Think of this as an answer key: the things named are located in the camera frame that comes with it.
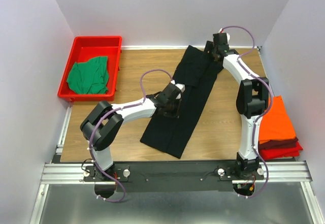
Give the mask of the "aluminium frame rail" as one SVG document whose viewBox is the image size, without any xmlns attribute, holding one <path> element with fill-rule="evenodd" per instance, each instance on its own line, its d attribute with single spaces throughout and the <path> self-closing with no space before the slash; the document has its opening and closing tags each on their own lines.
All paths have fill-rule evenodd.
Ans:
<svg viewBox="0 0 325 224">
<path fill-rule="evenodd" d="M 153 177 L 194 177 L 199 181 L 207 175 L 216 174 L 214 168 L 221 165 L 213 162 L 135 162 L 133 164 L 116 164 L 114 170 L 117 172 L 119 180 L 125 178 L 123 172 L 129 172 L 129 175 L 140 174 L 145 179 Z M 85 184 L 87 182 L 96 182 L 95 175 L 92 173 L 87 180 L 87 168 L 93 170 L 92 164 L 46 164 L 43 168 L 41 177 L 42 184 Z M 269 178 L 269 182 L 311 182 L 306 162 L 268 162 L 266 166 L 262 165 L 263 175 L 255 174 L 258 182 Z"/>
</svg>

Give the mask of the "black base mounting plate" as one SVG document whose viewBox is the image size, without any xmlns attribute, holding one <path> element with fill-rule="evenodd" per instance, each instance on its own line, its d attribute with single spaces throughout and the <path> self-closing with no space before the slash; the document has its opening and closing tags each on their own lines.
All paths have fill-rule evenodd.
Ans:
<svg viewBox="0 0 325 224">
<path fill-rule="evenodd" d="M 94 184 L 95 193 L 102 196 L 111 196 L 114 191 L 130 193 L 148 193 L 148 192 L 181 192 L 181 191 L 239 191 L 242 195 L 252 195 L 254 190 L 254 183 L 257 180 L 255 173 L 248 177 L 238 178 L 232 173 L 235 165 L 235 160 L 221 160 L 221 161 L 168 161 L 168 162 L 213 162 L 220 164 L 215 174 L 207 175 L 203 180 L 199 181 L 194 177 L 153 177 L 145 179 L 140 174 L 129 175 L 129 172 L 124 171 L 124 179 L 119 180 L 117 172 L 114 170 L 116 164 L 127 163 L 133 164 L 135 162 L 115 162 L 111 171 L 112 175 L 107 175 L 109 178 L 104 179 L 102 175 L 95 169 L 86 172 L 86 179 L 90 174 L 95 175 L 96 182 L 87 182 Z"/>
</svg>

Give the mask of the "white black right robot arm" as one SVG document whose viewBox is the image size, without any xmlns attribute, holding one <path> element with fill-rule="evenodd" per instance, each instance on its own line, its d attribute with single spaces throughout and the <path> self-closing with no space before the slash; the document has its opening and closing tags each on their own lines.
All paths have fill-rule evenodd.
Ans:
<svg viewBox="0 0 325 224">
<path fill-rule="evenodd" d="M 259 127 L 269 106 L 269 80 L 258 76 L 243 62 L 239 53 L 229 47 L 229 39 L 230 35 L 222 31 L 213 34 L 213 41 L 207 42 L 205 52 L 239 84 L 236 108 L 241 115 L 242 133 L 232 173 L 245 179 L 259 168 Z"/>
</svg>

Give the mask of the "orange folded t shirt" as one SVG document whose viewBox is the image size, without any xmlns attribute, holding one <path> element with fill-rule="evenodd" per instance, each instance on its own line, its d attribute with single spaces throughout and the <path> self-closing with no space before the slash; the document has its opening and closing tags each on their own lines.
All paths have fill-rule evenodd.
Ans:
<svg viewBox="0 0 325 224">
<path fill-rule="evenodd" d="M 282 96 L 274 97 L 270 111 L 263 116 L 259 129 L 259 143 L 293 140 L 296 132 L 286 112 Z"/>
</svg>

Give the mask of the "black t shirt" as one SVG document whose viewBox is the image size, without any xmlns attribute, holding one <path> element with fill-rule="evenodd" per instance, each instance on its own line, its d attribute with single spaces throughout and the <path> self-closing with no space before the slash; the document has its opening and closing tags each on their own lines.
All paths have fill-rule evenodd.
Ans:
<svg viewBox="0 0 325 224">
<path fill-rule="evenodd" d="M 180 158 L 222 69 L 207 52 L 189 45 L 173 75 L 175 82 L 185 85 L 179 117 L 153 116 L 140 142 Z"/>
</svg>

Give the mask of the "red plastic bin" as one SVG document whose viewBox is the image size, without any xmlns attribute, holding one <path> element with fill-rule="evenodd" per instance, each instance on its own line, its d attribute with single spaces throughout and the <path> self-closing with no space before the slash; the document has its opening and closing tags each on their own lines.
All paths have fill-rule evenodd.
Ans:
<svg viewBox="0 0 325 224">
<path fill-rule="evenodd" d="M 121 55 L 121 36 L 79 36 L 75 37 L 67 64 L 57 92 L 59 98 L 68 102 L 113 101 L 116 92 L 119 61 Z M 69 88 L 68 75 L 74 63 L 87 62 L 98 56 L 107 57 L 107 73 L 109 74 L 104 94 L 76 94 Z"/>
</svg>

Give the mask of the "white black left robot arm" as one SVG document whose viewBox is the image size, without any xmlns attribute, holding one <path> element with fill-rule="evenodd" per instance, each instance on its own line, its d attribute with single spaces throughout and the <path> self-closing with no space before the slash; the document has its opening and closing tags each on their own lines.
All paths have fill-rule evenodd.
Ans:
<svg viewBox="0 0 325 224">
<path fill-rule="evenodd" d="M 143 99 L 124 104 L 99 102 L 80 125 L 95 165 L 95 175 L 102 181 L 113 174 L 110 145 L 123 124 L 164 116 L 177 118 L 185 85 L 171 81 L 163 91 L 146 95 Z"/>
</svg>

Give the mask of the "green crumpled t shirt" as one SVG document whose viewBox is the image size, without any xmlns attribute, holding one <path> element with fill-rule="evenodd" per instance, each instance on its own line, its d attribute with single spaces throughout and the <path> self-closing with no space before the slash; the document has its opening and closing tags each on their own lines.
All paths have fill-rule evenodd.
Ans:
<svg viewBox="0 0 325 224">
<path fill-rule="evenodd" d="M 107 56 L 75 62 L 67 78 L 69 89 L 76 94 L 105 94 L 109 81 L 107 65 Z"/>
</svg>

